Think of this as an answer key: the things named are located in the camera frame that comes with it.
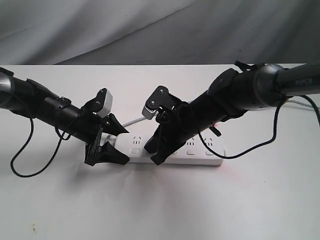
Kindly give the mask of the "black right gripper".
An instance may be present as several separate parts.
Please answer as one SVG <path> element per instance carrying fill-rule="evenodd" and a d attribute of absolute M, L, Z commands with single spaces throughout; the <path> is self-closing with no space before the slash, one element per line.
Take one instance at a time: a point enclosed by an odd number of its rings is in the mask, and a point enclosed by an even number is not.
<path fill-rule="evenodd" d="M 179 98 L 158 100 L 159 123 L 144 149 L 154 153 L 150 159 L 156 165 L 183 147 L 187 140 L 215 125 L 215 102 L 196 98 L 190 103 Z"/>

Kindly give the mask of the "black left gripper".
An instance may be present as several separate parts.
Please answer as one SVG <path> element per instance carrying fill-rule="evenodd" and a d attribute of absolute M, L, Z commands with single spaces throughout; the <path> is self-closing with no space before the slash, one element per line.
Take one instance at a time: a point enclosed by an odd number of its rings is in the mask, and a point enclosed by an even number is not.
<path fill-rule="evenodd" d="M 116 137 L 129 133 L 113 113 L 100 117 L 97 113 L 81 109 L 67 125 L 65 132 L 85 142 L 84 163 L 87 165 L 93 167 L 98 162 L 125 165 L 129 162 L 129 157 L 108 141 L 99 152 L 102 133 Z"/>

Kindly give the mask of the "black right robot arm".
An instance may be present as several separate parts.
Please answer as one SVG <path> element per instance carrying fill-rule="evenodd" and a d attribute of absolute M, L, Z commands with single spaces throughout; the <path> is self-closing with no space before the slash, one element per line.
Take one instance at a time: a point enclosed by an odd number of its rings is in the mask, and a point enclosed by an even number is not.
<path fill-rule="evenodd" d="M 185 102 L 158 86 L 146 100 L 142 115 L 155 119 L 158 127 L 144 149 L 156 165 L 161 165 L 188 140 L 215 125 L 242 117 L 246 112 L 280 108 L 292 97 L 309 101 L 320 92 L 320 66 L 306 63 L 293 68 L 278 64 L 245 64 L 222 72 L 196 99 Z"/>

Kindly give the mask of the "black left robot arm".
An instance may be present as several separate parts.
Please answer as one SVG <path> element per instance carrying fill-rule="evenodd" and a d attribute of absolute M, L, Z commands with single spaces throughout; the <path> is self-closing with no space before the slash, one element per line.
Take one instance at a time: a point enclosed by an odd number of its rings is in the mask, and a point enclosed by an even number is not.
<path fill-rule="evenodd" d="M 41 120 L 85 142 L 87 165 L 113 163 L 125 165 L 129 157 L 111 143 L 101 144 L 102 134 L 118 136 L 127 130 L 111 112 L 113 96 L 107 88 L 100 89 L 96 96 L 81 108 L 71 100 L 60 97 L 40 83 L 21 80 L 12 71 L 0 69 L 0 107 L 14 114 Z"/>

